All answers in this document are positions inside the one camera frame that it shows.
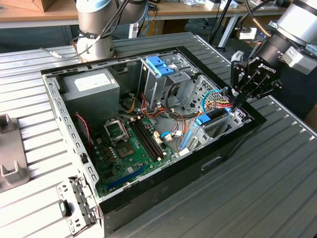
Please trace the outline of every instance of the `ribbed metal surface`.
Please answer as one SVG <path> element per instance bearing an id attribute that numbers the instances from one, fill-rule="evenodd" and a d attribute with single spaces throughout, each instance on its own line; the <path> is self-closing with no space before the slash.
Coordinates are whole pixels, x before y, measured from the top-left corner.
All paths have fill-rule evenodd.
<path id="1" fill-rule="evenodd" d="M 191 33 L 119 40 L 120 56 L 186 46 L 227 83 L 229 63 Z M 57 48 L 71 56 L 70 47 Z M 54 121 L 39 70 L 59 62 L 39 50 L 0 55 L 0 114 L 18 117 L 31 174 L 0 194 L 1 237 L 69 237 L 55 185 L 76 170 Z M 313 237 L 317 143 L 269 98 L 252 105 L 266 124 L 226 163 L 112 234 L 111 238 Z M 79 237 L 102 237 L 93 226 Z"/>

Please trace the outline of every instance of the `yellow cable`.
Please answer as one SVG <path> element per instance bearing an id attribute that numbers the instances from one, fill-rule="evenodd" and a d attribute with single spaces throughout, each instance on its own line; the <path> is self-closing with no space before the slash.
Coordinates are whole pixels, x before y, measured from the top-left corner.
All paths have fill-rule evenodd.
<path id="1" fill-rule="evenodd" d="M 131 106 L 130 110 L 126 111 L 127 113 L 131 113 L 131 112 L 133 112 L 134 107 L 135 107 L 135 101 L 136 101 L 136 98 L 134 98 L 134 99 L 133 99 L 132 106 Z"/>

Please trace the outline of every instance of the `blue connector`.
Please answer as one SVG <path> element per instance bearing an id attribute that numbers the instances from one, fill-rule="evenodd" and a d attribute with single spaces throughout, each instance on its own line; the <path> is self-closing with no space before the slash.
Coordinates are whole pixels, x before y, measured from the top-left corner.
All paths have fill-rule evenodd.
<path id="1" fill-rule="evenodd" d="M 184 143 L 183 143 L 182 146 L 180 147 L 181 150 L 183 150 L 183 149 L 185 148 L 185 146 L 186 146 L 186 144 L 187 144 L 187 142 L 188 142 L 188 140 L 189 140 L 189 138 L 190 138 L 191 135 L 192 135 L 192 131 L 189 131 L 188 134 L 187 134 L 187 136 L 186 136 L 186 139 L 185 139 Z"/>
<path id="2" fill-rule="evenodd" d="M 206 114 L 203 114 L 199 117 L 196 118 L 195 122 L 198 124 L 198 125 L 202 125 L 202 124 L 205 124 L 206 122 L 210 121 L 210 117 L 208 117 Z"/>
<path id="3" fill-rule="evenodd" d="M 148 57 L 146 59 L 146 62 L 160 77 L 175 73 L 175 71 L 173 69 L 170 69 L 166 65 L 165 61 L 162 61 L 158 56 Z"/>
<path id="4" fill-rule="evenodd" d="M 226 110 L 227 113 L 231 112 L 231 108 L 224 108 Z"/>

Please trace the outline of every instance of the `workbench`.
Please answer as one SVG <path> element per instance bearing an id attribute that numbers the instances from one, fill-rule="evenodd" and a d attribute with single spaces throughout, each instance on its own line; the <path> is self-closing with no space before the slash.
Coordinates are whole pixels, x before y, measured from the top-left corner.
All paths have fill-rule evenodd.
<path id="1" fill-rule="evenodd" d="M 282 15 L 285 9 L 259 9 L 254 15 Z M 230 17 L 228 25 L 223 33 L 219 47 L 224 47 L 238 18 L 247 13 L 244 5 L 239 4 L 237 8 L 229 9 L 226 17 Z M 155 18 L 155 14 L 149 11 L 149 21 Z M 156 20 L 193 19 L 193 18 L 215 18 L 217 7 L 210 8 L 201 4 L 200 6 L 187 6 L 181 2 L 160 2 Z M 0 5 L 0 29 L 21 28 L 38 26 L 62 26 L 77 25 L 78 15 L 73 0 L 56 0 L 46 12 L 32 11 L 7 5 Z M 129 37 L 136 37 L 137 26 L 130 24 Z"/>
<path id="2" fill-rule="evenodd" d="M 119 56 L 185 46 L 229 83 L 230 62 L 191 33 L 114 41 Z M 71 47 L 55 48 L 74 55 Z M 39 70 L 78 63 L 32 50 L 0 55 L 0 114 L 18 118 L 31 179 L 0 193 L 1 237 L 70 237 L 55 186 L 77 174 Z M 110 238 L 283 237 L 317 233 L 316 133 L 273 97 L 251 102 L 267 119 L 232 158 Z M 101 238 L 98 225 L 79 238 Z"/>

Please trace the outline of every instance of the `chip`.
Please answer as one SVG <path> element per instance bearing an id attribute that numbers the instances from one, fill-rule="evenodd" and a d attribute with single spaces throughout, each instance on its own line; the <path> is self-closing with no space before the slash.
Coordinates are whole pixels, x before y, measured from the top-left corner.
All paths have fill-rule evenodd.
<path id="1" fill-rule="evenodd" d="M 134 154 L 134 150 L 128 141 L 118 144 L 115 146 L 115 149 L 121 158 Z"/>
<path id="2" fill-rule="evenodd" d="M 106 172 L 104 176 L 105 176 L 105 179 L 108 179 L 108 178 L 114 176 L 114 173 L 110 170 L 110 171 Z"/>

